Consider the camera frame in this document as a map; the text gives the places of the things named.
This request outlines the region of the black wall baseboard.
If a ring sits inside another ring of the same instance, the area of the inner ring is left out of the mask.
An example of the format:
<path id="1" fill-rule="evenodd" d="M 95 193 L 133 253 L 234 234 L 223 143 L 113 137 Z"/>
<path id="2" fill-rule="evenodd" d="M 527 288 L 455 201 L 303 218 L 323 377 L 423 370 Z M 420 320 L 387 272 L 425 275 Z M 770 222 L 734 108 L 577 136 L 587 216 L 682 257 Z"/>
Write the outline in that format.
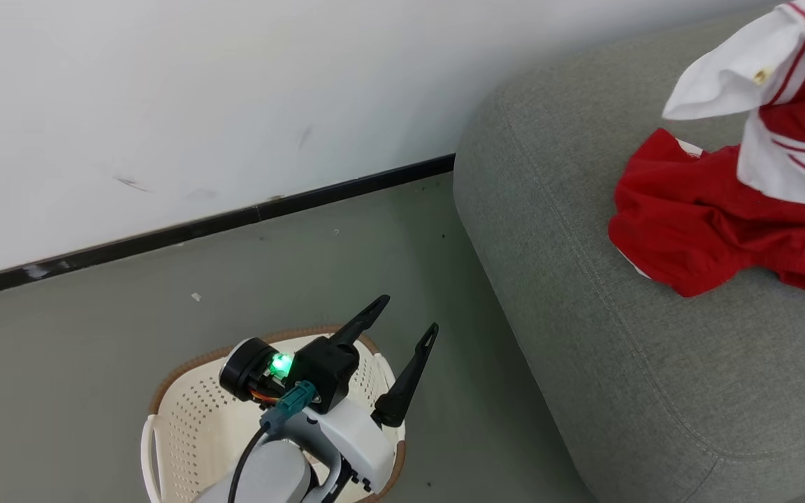
<path id="1" fill-rule="evenodd" d="M 0 292 L 453 171 L 454 154 L 0 271 Z"/>

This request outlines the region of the red and white jersey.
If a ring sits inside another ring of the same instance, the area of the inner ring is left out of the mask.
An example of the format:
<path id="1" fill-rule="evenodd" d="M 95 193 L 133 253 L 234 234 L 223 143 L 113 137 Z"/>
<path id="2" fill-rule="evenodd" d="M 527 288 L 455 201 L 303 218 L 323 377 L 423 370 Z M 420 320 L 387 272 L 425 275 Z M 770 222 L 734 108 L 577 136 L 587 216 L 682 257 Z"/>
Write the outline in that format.
<path id="1" fill-rule="evenodd" d="M 805 0 L 779 4 L 694 61 L 662 117 L 747 112 L 739 145 L 703 152 L 658 129 L 630 157 L 608 236 L 680 296 L 747 268 L 805 290 Z"/>

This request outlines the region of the cream perforated laundry basket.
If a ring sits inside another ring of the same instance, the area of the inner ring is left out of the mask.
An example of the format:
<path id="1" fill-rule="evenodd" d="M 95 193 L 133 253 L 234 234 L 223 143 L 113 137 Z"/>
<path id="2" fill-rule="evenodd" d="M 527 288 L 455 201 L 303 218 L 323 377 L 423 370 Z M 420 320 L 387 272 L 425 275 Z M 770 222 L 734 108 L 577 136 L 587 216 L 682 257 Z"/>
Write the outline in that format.
<path id="1" fill-rule="evenodd" d="M 317 335 L 331 335 L 340 325 L 290 329 L 262 340 L 278 351 L 293 353 Z M 360 366 L 348 398 L 373 407 L 378 395 L 396 381 L 378 346 L 363 333 L 355 347 Z M 192 503 L 199 493 L 229 474 L 264 411 L 253 401 L 242 403 L 219 385 L 218 373 L 231 346 L 201 354 L 175 368 L 159 385 L 148 407 L 140 441 L 143 481 L 151 503 Z M 405 424 L 384 430 L 393 447 L 393 471 L 379 493 L 348 483 L 336 503 L 381 503 L 405 467 Z"/>

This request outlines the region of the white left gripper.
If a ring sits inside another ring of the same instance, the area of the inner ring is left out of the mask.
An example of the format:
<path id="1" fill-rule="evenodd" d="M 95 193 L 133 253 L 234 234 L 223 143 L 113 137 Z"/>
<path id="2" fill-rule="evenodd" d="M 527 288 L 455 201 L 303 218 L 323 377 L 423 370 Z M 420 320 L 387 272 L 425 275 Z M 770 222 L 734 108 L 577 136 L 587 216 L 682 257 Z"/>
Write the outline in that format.
<path id="1" fill-rule="evenodd" d="M 329 337 L 331 344 L 353 347 L 390 299 L 388 294 L 374 299 Z M 219 384 L 242 401 L 258 400 L 266 410 L 236 465 L 218 483 L 218 493 L 338 495 L 348 483 L 379 493 L 389 483 L 394 462 L 384 430 L 405 422 L 438 333 L 438 324 L 432 323 L 374 407 L 359 407 L 348 392 L 327 414 L 310 407 L 319 401 L 315 386 L 284 384 L 297 351 L 282 353 L 257 337 L 237 344 L 220 370 Z"/>

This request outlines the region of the grey fabric sofa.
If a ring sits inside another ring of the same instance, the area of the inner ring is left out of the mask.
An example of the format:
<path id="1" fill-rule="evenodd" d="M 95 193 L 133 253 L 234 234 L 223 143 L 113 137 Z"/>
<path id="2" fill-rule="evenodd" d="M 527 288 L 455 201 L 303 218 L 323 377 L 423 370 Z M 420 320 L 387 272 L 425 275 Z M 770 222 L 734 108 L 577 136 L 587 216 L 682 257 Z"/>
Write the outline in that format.
<path id="1" fill-rule="evenodd" d="M 581 480 L 612 503 L 805 503 L 805 291 L 744 270 L 693 298 L 608 239 L 675 80 L 764 7 L 571 50 L 489 93 L 461 222 Z"/>

